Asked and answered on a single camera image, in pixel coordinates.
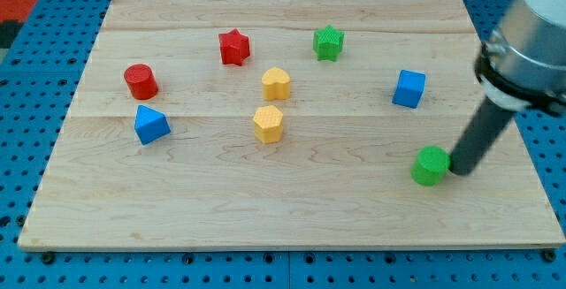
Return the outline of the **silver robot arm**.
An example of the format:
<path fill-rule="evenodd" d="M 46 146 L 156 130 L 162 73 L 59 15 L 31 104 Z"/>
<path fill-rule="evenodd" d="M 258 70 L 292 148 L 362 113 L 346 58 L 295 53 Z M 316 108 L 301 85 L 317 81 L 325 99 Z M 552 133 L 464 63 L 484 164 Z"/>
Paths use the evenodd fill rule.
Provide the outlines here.
<path fill-rule="evenodd" d="M 475 64 L 486 97 L 504 110 L 565 113 L 565 0 L 512 0 Z"/>

